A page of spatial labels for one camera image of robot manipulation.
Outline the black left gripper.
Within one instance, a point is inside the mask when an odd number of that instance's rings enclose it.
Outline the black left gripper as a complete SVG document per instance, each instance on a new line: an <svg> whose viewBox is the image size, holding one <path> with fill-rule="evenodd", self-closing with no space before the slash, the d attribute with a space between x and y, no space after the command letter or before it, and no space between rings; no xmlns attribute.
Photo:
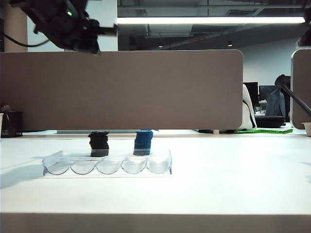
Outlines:
<svg viewBox="0 0 311 233"><path fill-rule="evenodd" d="M91 54L100 55L101 51L97 36L112 36L118 34L118 26L101 27L99 21L87 18L74 20L74 40L77 40L77 51L89 51Z"/></svg>

